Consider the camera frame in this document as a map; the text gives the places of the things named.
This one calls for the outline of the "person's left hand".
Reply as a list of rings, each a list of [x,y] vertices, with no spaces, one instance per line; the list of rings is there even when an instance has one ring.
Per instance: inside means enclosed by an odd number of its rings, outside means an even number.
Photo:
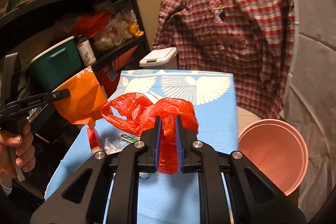
[[[18,126],[17,134],[1,129],[1,186],[8,188],[17,177],[15,166],[30,172],[36,162],[30,123],[20,120]]]

